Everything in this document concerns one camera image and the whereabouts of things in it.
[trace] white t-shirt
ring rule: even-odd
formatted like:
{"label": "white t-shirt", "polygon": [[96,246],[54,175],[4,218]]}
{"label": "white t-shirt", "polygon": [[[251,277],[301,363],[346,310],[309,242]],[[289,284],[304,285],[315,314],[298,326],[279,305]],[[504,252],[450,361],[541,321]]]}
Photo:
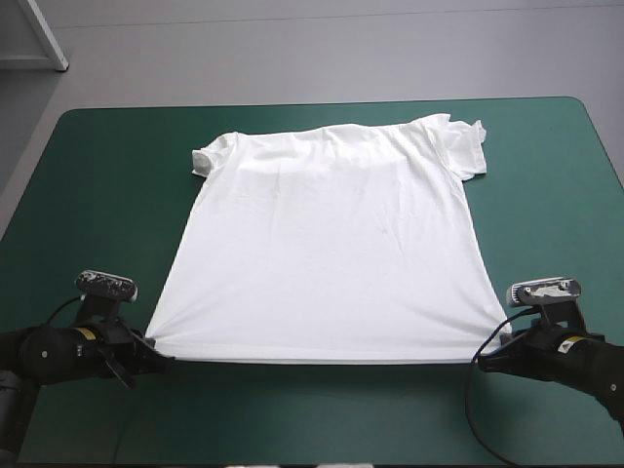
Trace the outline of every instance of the white t-shirt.
{"label": "white t-shirt", "polygon": [[470,360],[505,319],[462,186],[485,136],[437,114],[193,151],[207,179],[147,335],[191,361]]}

